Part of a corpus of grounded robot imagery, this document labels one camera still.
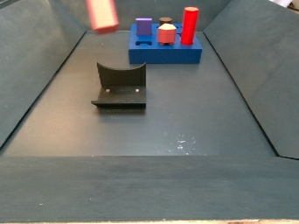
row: black curved fixture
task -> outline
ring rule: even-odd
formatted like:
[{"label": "black curved fixture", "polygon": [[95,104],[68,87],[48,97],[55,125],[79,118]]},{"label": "black curved fixture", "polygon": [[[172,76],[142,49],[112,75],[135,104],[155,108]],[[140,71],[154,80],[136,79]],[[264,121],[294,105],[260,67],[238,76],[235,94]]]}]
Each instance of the black curved fixture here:
[{"label": "black curved fixture", "polygon": [[131,69],[115,69],[97,63],[100,91],[91,103],[101,108],[142,109],[146,107],[146,63]]}]

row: blurry red object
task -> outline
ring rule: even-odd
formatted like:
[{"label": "blurry red object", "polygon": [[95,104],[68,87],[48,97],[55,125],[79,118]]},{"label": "blurry red object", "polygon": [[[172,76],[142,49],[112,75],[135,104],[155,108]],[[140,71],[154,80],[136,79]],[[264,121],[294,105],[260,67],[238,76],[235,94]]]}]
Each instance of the blurry red object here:
[{"label": "blurry red object", "polygon": [[113,0],[87,0],[91,29],[100,34],[117,30],[117,11]]}]

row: pink block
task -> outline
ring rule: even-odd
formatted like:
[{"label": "pink block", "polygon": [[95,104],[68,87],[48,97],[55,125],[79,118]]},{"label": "pink block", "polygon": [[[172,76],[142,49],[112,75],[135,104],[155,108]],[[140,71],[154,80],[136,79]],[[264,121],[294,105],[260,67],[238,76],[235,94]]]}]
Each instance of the pink block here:
[{"label": "pink block", "polygon": [[87,0],[91,28],[99,33],[117,30],[117,12],[113,0]]},{"label": "pink block", "polygon": [[158,29],[158,42],[160,44],[174,44],[176,27],[172,24],[163,24]]}]

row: dark gray surface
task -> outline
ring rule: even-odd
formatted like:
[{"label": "dark gray surface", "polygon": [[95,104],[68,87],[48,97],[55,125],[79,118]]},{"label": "dark gray surface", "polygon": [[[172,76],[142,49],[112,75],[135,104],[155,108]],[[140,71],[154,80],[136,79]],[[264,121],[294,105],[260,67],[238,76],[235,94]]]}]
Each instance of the dark gray surface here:
[{"label": "dark gray surface", "polygon": [[128,35],[84,36],[3,155],[272,157],[202,32],[200,64],[147,65],[146,111],[97,110],[97,62],[138,67],[128,64]]},{"label": "dark gray surface", "polygon": [[[89,16],[85,1],[83,0],[55,0],[75,15],[76,19],[89,28]],[[120,30],[130,31],[131,24],[136,18],[171,17],[174,23],[183,21],[183,8],[194,6],[200,8],[200,22],[198,31],[202,31],[211,20],[218,16],[222,9],[231,0],[116,0],[116,11],[119,16]]]},{"label": "dark gray surface", "polygon": [[299,219],[298,170],[279,157],[1,157],[1,222]]},{"label": "dark gray surface", "polygon": [[299,158],[298,15],[267,0],[235,0],[204,33],[279,155]]},{"label": "dark gray surface", "polygon": [[53,1],[0,9],[0,146],[83,34]]}]

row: gray wall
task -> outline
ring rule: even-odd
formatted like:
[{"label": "gray wall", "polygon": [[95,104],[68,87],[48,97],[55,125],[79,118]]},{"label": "gray wall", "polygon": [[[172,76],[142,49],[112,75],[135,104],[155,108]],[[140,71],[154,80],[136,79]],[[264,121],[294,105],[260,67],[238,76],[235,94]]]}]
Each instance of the gray wall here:
[{"label": "gray wall", "polygon": [[0,146],[84,31],[53,1],[23,0],[0,9]]},{"label": "gray wall", "polygon": [[[89,28],[89,16],[85,1],[56,0],[79,21]],[[154,18],[158,22],[160,17],[171,17],[180,23],[183,20],[183,8],[196,6],[200,8],[200,22],[198,30],[202,31],[211,20],[218,16],[231,0],[116,0],[120,30],[130,30],[130,25],[139,17]]]},{"label": "gray wall", "polygon": [[234,0],[204,33],[279,155],[299,158],[298,15],[267,0]]}]

